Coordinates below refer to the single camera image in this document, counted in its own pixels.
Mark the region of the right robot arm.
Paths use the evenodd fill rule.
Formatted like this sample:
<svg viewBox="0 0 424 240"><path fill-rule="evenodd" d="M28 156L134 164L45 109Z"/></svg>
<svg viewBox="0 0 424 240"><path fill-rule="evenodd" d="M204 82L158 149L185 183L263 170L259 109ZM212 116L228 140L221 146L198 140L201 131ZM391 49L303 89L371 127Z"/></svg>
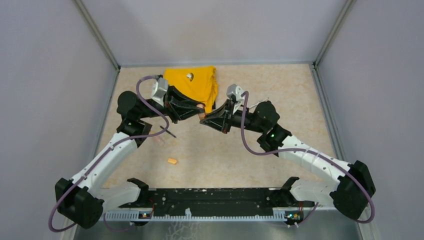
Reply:
<svg viewBox="0 0 424 240"><path fill-rule="evenodd" d="M281 199L287 206L311 201L334 206L341 214L358 223L370 223L376 214L372 196L376 188L368 166L357 160L349 163L330 157L299 140L278 124L280 116L268 100L260 102L253 112L247 107L227 100L224 105L207 114L202 125L227 134L231 127L240 128L244 147L254 155L275 155L310 171L323 182L309 182L291 177L282 191ZM252 150L245 132L260 133L257 139L262 153Z"/></svg>

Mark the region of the thin black pen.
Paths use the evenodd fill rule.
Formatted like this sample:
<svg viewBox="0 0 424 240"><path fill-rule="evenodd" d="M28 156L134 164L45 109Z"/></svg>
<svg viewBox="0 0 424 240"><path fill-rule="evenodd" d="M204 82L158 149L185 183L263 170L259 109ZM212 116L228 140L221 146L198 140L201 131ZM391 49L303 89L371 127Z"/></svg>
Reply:
<svg viewBox="0 0 424 240"><path fill-rule="evenodd" d="M168 133L170 136L172 136L173 138L177 138L177 136L175 134L173 134L172 132L170 132L168 129L166 129L164 126L160 125L159 126L162 130L165 130L166 133Z"/></svg>

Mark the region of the white marker pen black tip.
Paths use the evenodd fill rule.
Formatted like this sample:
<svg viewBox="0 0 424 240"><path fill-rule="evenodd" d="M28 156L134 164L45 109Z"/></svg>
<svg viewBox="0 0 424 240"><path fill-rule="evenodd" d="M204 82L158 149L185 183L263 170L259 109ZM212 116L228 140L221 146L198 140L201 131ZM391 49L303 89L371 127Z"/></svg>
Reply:
<svg viewBox="0 0 424 240"><path fill-rule="evenodd" d="M259 100L258 102L256 102L256 103L254 103L254 104L252 104L251 106L249 106L248 108L249 109L254 109L254 108L256 108L260 103L263 103L263 102L266 102L266 101L268 101L269 100L269 98L267 97L267 98L264 98L264 99L261 99L261 100Z"/></svg>

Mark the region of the pink highlighter pen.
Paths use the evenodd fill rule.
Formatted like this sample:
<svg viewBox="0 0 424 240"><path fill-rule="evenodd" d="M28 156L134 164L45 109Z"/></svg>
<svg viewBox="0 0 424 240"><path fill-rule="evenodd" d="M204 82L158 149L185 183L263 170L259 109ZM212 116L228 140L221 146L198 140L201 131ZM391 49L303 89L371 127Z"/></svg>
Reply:
<svg viewBox="0 0 424 240"><path fill-rule="evenodd" d="M160 135L156 135L154 131L150 131L149 135L151 135L151 139L153 139L158 145L163 146L165 141L162 139Z"/></svg>

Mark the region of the yellow folded shirt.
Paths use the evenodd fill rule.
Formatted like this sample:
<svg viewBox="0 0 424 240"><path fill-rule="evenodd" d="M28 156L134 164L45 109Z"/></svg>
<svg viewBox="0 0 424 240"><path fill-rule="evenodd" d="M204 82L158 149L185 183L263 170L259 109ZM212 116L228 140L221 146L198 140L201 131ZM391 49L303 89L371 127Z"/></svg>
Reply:
<svg viewBox="0 0 424 240"><path fill-rule="evenodd" d="M185 96L202 103L207 114L213 111L219 92L214 66L167 68L163 78Z"/></svg>

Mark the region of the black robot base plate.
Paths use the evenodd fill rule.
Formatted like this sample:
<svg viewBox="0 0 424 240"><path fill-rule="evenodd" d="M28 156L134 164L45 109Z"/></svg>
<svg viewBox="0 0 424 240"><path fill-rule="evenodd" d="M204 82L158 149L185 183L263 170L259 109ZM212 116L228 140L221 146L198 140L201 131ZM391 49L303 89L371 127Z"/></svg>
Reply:
<svg viewBox="0 0 424 240"><path fill-rule="evenodd" d="M141 197L119 206L136 211L146 222L283 222L298 224L313 201L298 201L283 187L149 188Z"/></svg>

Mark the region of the orange highlighter cap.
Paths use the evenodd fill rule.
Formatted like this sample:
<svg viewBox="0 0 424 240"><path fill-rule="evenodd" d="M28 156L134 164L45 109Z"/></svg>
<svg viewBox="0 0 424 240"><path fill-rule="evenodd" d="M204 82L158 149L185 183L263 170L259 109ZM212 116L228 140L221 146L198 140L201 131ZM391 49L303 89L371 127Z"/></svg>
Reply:
<svg viewBox="0 0 424 240"><path fill-rule="evenodd" d="M178 161L174 158L168 158L167 162L170 163L170 164L173 164L173 165L176 165L178 163Z"/></svg>

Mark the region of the orange highlighter pen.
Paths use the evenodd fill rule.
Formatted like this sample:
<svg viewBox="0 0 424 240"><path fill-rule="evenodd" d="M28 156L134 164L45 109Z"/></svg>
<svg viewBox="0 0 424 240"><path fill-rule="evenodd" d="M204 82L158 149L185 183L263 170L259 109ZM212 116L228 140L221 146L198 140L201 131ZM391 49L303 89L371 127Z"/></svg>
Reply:
<svg viewBox="0 0 424 240"><path fill-rule="evenodd" d="M203 112L200 112L198 114L198 118L201 121L201 120L203 120L206 117L205 106L203 104L198 104L197 107L203 110Z"/></svg>

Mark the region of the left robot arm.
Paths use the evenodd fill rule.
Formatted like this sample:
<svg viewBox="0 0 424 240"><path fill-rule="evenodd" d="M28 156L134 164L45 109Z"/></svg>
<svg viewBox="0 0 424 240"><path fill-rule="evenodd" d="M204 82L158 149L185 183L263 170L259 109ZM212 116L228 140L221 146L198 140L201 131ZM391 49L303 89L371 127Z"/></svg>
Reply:
<svg viewBox="0 0 424 240"><path fill-rule="evenodd" d="M119 207L151 207L149 186L136 178L113 188L103 188L109 176L146 140L154 136L144 118L161 117L168 125L205 112L205 105L169 86L161 102L144 99L139 92L124 91L118 97L121 123L100 153L71 179L55 184L53 209L84 229L93 227L108 211Z"/></svg>

